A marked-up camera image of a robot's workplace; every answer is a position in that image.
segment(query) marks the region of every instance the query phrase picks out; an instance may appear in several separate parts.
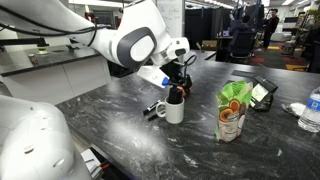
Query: gray marble countertop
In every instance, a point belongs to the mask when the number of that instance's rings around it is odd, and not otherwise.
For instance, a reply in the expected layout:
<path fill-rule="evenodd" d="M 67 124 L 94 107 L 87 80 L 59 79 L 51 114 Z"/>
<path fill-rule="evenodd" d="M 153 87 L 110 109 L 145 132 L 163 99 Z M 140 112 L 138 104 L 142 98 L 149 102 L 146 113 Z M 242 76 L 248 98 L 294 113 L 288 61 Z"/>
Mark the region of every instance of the gray marble countertop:
<path fill-rule="evenodd" d="M 38 49 L 0 53 L 0 75 L 5 77 L 100 56 L 100 53 L 89 47 L 69 50 L 67 46 L 53 46 L 48 47 L 47 50 L 50 53 L 43 55 L 37 54 Z M 38 64 L 33 65 L 29 60 L 28 54 L 35 54 Z"/>
<path fill-rule="evenodd" d="M 161 89 L 136 74 L 65 101 L 57 107 L 72 129 L 106 153 L 117 167 L 138 179 L 319 179 L 320 137 L 301 129 L 281 104 L 306 103 L 320 75 L 205 61 L 192 51 L 193 89 L 182 123 L 148 122 L 146 107 L 164 99 Z M 249 109 L 242 135 L 229 144 L 217 142 L 215 95 L 234 70 L 263 75 L 278 85 L 269 112 Z"/>

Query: snack bag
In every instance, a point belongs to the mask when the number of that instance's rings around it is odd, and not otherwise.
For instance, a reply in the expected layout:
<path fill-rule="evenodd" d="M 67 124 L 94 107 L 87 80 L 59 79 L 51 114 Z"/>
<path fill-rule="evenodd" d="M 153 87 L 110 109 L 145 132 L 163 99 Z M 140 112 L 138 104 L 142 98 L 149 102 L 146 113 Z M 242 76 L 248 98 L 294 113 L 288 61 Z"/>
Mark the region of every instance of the snack bag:
<path fill-rule="evenodd" d="M 217 94 L 219 121 L 215 134 L 218 140 L 230 142 L 241 134 L 252 87 L 252 83 L 238 81 L 226 84 Z"/>

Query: chip bag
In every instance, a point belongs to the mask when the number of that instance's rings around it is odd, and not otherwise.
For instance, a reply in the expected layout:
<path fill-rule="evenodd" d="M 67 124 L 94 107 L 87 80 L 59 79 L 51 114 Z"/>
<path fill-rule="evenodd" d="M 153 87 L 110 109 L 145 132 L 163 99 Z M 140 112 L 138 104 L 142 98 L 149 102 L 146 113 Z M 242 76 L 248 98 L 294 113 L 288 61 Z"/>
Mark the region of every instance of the chip bag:
<path fill-rule="evenodd" d="M 252 88 L 252 83 L 246 81 L 232 82 L 217 94 L 219 121 L 215 134 L 218 140 L 230 142 L 241 134 Z"/>

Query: office chair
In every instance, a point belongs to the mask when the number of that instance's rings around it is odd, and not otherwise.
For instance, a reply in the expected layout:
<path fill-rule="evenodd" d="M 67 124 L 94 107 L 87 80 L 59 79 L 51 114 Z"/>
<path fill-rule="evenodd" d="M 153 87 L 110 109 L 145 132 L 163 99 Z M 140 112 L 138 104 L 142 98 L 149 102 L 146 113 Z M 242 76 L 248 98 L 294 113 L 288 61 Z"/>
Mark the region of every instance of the office chair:
<path fill-rule="evenodd" d="M 236 38 L 232 39 L 229 46 L 229 55 L 227 62 L 233 62 L 234 59 L 248 59 L 252 55 L 254 41 L 256 38 L 255 32 L 242 33 L 239 32 Z"/>
<path fill-rule="evenodd" d="M 308 72 L 320 74 L 320 42 L 314 41 L 313 59 L 309 64 Z"/>

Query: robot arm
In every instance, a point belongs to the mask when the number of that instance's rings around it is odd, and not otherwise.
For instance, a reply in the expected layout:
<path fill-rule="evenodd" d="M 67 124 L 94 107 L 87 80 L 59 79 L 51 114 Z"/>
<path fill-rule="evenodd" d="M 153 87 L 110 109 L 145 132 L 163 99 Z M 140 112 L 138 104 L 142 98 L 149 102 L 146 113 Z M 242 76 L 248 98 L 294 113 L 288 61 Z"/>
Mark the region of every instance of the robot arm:
<path fill-rule="evenodd" d="M 57 33 L 27 22 L 10 12 L 65 31 L 75 32 L 95 26 L 70 11 L 58 0 L 0 0 L 0 4 L 0 22 L 26 31 Z M 96 32 L 67 36 L 90 45 L 106 59 L 129 69 L 138 70 L 151 58 L 156 67 L 152 67 L 152 71 L 149 71 L 150 67 L 143 67 L 138 75 L 160 87 L 163 85 L 159 82 L 162 82 L 165 75 L 160 71 L 156 74 L 152 72 L 189 51 L 186 38 L 172 39 L 166 33 L 164 21 L 151 0 L 137 0 L 125 7 L 118 30 L 98 29 Z"/>

